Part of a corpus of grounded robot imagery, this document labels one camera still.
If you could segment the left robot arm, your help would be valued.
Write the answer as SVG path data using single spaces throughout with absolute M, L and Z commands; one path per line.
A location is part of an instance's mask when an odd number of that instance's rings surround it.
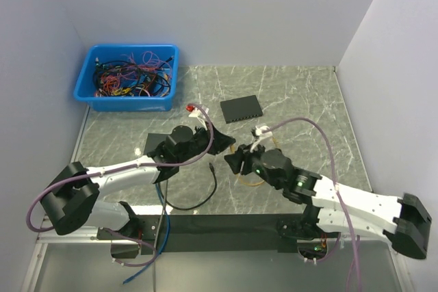
M 201 154 L 218 155 L 234 143 L 235 138 L 203 127 L 180 125 L 168 135 L 152 133 L 144 154 L 135 160 L 88 168 L 79 161 L 68 164 L 47 187 L 40 204 L 58 235 L 90 225 L 110 228 L 128 239 L 138 229 L 134 212 L 125 202 L 108 203 L 103 197 L 165 181 L 179 172 L 181 163 L 194 163 Z

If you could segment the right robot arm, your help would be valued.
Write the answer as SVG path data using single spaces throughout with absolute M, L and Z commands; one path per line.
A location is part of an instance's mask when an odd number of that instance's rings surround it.
M 242 145 L 224 160 L 235 174 L 256 174 L 281 191 L 284 198 L 303 204 L 301 214 L 278 223 L 280 236 L 312 240 L 339 233 L 383 241 L 406 257 L 424 260 L 432 218 L 417 196 L 384 196 L 346 185 L 296 167 L 280 149 Z

